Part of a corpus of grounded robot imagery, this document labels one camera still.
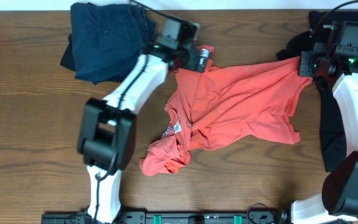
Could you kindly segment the red t-shirt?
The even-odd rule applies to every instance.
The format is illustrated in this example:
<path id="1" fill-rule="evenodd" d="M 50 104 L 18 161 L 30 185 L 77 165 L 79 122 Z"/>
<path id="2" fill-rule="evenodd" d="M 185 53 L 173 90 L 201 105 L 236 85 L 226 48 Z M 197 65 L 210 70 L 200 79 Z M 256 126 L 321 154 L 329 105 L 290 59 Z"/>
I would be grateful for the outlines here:
<path id="1" fill-rule="evenodd" d="M 208 59 L 203 73 L 179 69 L 177 89 L 165 105 L 170 122 L 140 159 L 142 173 L 176 174 L 190 163 L 192 150 L 214 151 L 249 135 L 299 142 L 289 118 L 312 79 L 298 76 L 298 61 L 220 68 Z"/>

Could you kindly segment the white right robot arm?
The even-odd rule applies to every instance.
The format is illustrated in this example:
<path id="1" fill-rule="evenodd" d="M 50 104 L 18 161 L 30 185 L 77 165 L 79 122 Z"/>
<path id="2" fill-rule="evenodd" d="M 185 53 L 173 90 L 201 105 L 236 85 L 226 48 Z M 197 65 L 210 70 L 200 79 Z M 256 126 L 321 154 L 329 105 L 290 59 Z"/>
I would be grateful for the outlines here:
<path id="1" fill-rule="evenodd" d="M 358 58 L 324 58 L 302 52 L 299 76 L 334 78 L 333 97 L 342 117 L 346 158 L 325 178 L 320 194 L 291 204 L 289 223 L 358 221 Z"/>

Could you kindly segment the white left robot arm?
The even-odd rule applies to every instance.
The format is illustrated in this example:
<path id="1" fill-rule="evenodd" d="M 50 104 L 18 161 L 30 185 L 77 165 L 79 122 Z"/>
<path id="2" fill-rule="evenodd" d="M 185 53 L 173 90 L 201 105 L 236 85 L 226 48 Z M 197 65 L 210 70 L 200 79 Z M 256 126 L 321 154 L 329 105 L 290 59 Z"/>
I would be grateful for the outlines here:
<path id="1" fill-rule="evenodd" d="M 153 45 L 140 54 L 134 68 L 110 94 L 99 100 L 90 98 L 84 107 L 77 150 L 83 155 L 91 184 L 87 223 L 114 223 L 119 218 L 121 176 L 135 148 L 137 115 L 167 78 L 173 62 L 181 68 L 202 72 L 210 53 L 207 47 L 188 49 L 185 54 L 167 52 Z"/>

